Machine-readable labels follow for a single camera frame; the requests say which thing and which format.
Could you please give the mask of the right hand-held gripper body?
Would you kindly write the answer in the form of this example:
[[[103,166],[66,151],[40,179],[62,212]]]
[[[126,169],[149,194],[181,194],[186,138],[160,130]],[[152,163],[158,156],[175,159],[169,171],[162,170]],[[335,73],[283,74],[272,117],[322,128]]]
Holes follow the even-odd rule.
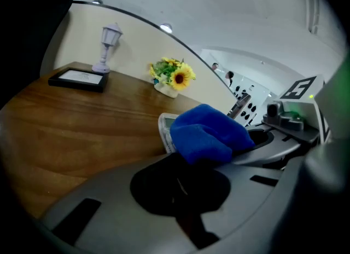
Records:
[[[274,101],[267,104],[262,122],[301,142],[320,144],[329,139],[329,126],[316,103],[325,81],[316,75],[295,81]]]

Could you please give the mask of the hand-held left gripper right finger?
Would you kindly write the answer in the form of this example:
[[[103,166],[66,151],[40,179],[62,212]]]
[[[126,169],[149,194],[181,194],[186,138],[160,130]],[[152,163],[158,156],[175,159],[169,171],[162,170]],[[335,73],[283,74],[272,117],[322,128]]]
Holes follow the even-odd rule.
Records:
[[[272,241],[290,201],[302,159],[283,171],[226,164],[180,171],[184,241]]]

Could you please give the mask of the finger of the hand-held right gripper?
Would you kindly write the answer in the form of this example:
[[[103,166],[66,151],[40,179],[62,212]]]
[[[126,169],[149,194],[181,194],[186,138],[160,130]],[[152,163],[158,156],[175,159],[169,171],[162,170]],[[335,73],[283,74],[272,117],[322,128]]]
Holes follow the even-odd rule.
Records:
[[[269,132],[273,130],[273,127],[260,123],[260,124],[255,124],[247,127],[248,132],[253,132],[253,131],[263,131],[263,132]]]
[[[300,144],[294,139],[287,141],[273,140],[267,145],[235,156],[232,163],[236,165],[265,165],[282,159],[299,147]]]

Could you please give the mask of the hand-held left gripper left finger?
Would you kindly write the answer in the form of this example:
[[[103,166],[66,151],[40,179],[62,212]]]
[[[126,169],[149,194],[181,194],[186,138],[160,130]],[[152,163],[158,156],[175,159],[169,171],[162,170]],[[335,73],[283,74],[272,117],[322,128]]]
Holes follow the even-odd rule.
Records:
[[[58,200],[42,223],[79,254],[191,254],[204,226],[179,154],[101,172]]]

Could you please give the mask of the blue cloth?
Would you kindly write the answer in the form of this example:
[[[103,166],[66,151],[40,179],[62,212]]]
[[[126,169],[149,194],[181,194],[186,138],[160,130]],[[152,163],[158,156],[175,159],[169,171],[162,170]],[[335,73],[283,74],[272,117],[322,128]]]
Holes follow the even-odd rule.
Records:
[[[170,136],[191,165],[202,160],[229,163],[234,153],[255,146],[244,126],[207,104],[179,115],[170,126]]]

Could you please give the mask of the clear lavender calculator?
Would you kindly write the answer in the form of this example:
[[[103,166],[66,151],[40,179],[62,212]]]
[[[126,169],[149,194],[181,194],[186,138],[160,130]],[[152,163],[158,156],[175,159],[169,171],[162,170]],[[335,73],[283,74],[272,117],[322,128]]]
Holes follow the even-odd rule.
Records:
[[[177,117],[178,114],[162,113],[158,118],[159,134],[168,154],[177,152],[170,135],[170,127]]]

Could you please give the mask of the black objects on white board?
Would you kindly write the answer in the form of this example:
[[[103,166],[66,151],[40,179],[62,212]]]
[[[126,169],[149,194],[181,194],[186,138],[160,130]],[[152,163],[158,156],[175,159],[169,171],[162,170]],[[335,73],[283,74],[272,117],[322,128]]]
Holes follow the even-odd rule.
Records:
[[[246,104],[244,110],[241,112],[241,114],[234,119],[236,122],[240,123],[243,126],[246,126],[248,122],[251,120],[251,118],[254,116],[254,111],[252,109],[255,107],[257,108],[258,104],[258,92],[256,85],[250,85],[246,88],[240,88],[234,92],[236,98],[241,97],[244,93],[248,93],[251,96],[251,100]]]

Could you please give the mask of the sunflower bouquet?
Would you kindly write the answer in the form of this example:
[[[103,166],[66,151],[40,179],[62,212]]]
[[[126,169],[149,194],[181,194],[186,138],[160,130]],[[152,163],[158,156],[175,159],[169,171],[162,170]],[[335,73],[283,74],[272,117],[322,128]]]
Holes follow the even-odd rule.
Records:
[[[150,63],[148,67],[154,88],[173,99],[180,91],[186,89],[192,80],[196,80],[196,74],[184,60],[162,57],[160,61]]]

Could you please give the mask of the lavender lantern lamp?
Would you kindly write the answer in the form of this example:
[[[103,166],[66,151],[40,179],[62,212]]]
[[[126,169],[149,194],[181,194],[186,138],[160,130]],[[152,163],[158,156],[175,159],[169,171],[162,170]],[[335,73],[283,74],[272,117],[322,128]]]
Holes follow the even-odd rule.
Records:
[[[116,46],[119,38],[123,35],[119,25],[115,22],[103,27],[101,43],[103,50],[98,63],[92,66],[92,70],[97,73],[109,73],[110,68],[107,65],[108,50]]]

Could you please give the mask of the black picture frame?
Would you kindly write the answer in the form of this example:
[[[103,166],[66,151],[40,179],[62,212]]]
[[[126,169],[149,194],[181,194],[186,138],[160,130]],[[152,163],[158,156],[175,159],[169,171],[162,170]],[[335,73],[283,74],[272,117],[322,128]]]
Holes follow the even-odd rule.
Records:
[[[102,93],[107,85],[108,77],[108,73],[66,67],[51,76],[48,79],[48,84],[50,86]]]

